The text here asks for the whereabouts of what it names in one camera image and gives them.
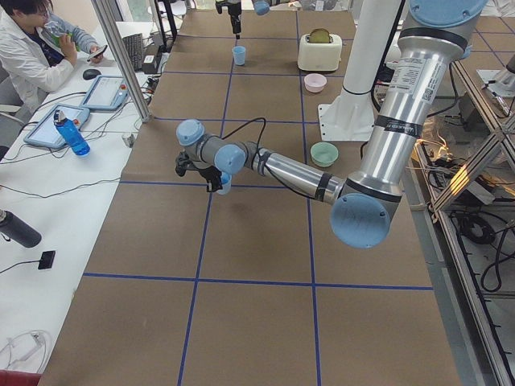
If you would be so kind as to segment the light blue cup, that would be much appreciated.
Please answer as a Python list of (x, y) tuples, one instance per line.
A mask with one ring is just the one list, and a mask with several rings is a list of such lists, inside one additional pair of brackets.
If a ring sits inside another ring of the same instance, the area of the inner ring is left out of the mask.
[(243, 66), (246, 58), (246, 48), (244, 46), (236, 45), (232, 49), (233, 62), (237, 66)]
[(232, 175), (222, 172), (220, 176), (220, 183), (221, 189), (219, 189), (216, 193), (218, 195), (228, 194), (232, 187)]

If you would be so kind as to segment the cream toaster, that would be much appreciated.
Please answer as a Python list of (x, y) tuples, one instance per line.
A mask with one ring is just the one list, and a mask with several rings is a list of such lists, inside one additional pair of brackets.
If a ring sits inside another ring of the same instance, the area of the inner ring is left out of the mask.
[(329, 43), (311, 43), (309, 35), (299, 40), (298, 67), (306, 72), (334, 72), (340, 66), (342, 39), (330, 34)]

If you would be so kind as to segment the toast slice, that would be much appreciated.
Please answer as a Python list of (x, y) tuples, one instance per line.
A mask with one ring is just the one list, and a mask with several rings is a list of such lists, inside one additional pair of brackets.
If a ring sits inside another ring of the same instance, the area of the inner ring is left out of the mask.
[(325, 28), (315, 28), (307, 36), (309, 43), (327, 44), (332, 41), (329, 31)]

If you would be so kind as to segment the black box on desk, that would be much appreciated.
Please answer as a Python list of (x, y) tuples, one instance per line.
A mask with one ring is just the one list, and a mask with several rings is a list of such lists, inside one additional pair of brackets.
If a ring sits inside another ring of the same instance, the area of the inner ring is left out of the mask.
[(159, 73), (162, 57), (163, 54), (166, 53), (166, 49), (166, 45), (157, 45), (155, 43), (152, 43), (144, 48), (142, 71), (145, 74)]

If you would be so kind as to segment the pink bowl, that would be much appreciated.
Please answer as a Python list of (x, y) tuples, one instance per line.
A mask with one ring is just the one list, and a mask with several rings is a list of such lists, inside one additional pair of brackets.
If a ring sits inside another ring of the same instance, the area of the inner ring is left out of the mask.
[(319, 73), (310, 73), (304, 76), (304, 88), (308, 92), (319, 93), (322, 92), (327, 85), (327, 78)]

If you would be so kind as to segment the black keyboard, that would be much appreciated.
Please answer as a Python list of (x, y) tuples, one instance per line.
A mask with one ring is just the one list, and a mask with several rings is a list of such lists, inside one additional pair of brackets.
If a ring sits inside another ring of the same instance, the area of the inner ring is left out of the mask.
[(141, 33), (132, 34), (125, 37), (122, 37), (122, 42), (125, 46), (127, 55), (129, 57), (130, 63), (132, 64), (134, 70), (139, 72), (142, 70), (142, 61), (143, 61), (143, 37)]

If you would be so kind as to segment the green bowl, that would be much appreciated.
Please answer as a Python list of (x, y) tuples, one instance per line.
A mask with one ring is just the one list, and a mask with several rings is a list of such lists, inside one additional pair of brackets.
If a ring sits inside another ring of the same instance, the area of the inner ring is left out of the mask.
[(317, 142), (311, 146), (310, 156), (315, 165), (326, 168), (336, 162), (339, 150), (330, 142)]

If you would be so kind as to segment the far teach pendant tablet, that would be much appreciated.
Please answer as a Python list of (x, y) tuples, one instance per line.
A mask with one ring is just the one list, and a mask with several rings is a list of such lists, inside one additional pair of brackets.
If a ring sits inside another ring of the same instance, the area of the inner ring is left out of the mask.
[(80, 107), (94, 111), (114, 111), (127, 97), (128, 88), (122, 76), (97, 76)]

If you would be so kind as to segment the teach pendant tablet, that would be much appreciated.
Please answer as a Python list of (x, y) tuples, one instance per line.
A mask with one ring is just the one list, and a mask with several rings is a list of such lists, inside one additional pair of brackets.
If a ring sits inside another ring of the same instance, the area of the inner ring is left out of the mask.
[(25, 143), (36, 147), (47, 147), (53, 150), (61, 149), (66, 142), (54, 125), (55, 112), (62, 111), (65, 117), (72, 121), (78, 131), (89, 119), (90, 110), (84, 107), (57, 104), (41, 118), (38, 124), (23, 139)]
[(80, 107), (94, 111), (114, 111), (127, 97), (128, 88), (122, 76), (97, 76)]

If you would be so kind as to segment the blue water bottle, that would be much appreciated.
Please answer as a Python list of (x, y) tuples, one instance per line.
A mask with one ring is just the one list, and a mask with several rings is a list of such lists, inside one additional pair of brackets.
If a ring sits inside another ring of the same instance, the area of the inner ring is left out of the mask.
[(54, 126), (75, 155), (84, 157), (90, 152), (89, 144), (84, 140), (73, 121), (68, 119), (63, 110), (57, 109), (53, 115)]

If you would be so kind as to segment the black computer mouse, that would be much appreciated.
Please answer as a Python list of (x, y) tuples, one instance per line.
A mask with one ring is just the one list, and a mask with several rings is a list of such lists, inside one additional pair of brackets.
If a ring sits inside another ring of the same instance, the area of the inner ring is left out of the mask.
[(101, 72), (95, 68), (87, 69), (83, 72), (82, 77), (84, 80), (93, 80), (99, 76)]

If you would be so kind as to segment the near teach pendant tablet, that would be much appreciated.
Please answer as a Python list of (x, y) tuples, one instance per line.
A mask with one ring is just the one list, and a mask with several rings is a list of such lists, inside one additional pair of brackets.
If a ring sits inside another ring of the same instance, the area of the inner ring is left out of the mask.
[(90, 110), (84, 107), (57, 104), (41, 118), (38, 124), (23, 139), (25, 143), (36, 147), (47, 147), (53, 150), (61, 149), (66, 142), (54, 125), (55, 112), (62, 111), (65, 117), (72, 121), (78, 131), (89, 119)]

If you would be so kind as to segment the small black square device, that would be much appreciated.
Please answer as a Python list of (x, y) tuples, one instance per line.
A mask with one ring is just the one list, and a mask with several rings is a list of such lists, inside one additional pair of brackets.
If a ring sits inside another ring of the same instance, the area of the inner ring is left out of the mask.
[(42, 252), (41, 257), (39, 259), (38, 270), (51, 269), (53, 266), (55, 255), (55, 250)]

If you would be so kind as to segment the black thermos bottle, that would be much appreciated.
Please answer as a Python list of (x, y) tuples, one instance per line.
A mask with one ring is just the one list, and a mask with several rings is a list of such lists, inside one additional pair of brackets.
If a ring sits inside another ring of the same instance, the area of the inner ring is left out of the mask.
[(33, 248), (42, 239), (39, 232), (10, 211), (1, 210), (1, 233), (25, 248)]

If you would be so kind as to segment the person in white coat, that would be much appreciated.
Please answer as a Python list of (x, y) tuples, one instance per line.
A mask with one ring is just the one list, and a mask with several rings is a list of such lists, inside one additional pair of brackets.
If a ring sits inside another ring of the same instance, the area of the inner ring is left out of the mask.
[(2, 1), (1, 8), (1, 64), (31, 113), (70, 77), (80, 51), (102, 61), (103, 48), (56, 15), (52, 2)]

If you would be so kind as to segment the aluminium frame post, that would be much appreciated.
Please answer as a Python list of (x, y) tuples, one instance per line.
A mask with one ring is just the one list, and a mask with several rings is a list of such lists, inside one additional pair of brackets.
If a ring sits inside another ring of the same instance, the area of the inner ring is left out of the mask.
[(128, 54), (126, 53), (125, 46), (122, 42), (113, 12), (109, 8), (106, 0), (92, 0), (93, 9), (96, 12), (101, 28), (105, 34), (108, 45), (113, 53), (114, 59), (117, 61), (118, 68), (120, 69), (129, 89), (129, 94), (137, 109), (138, 115), (142, 123), (146, 123), (150, 119), (150, 110), (143, 96), (140, 84), (136, 77), (136, 72)]

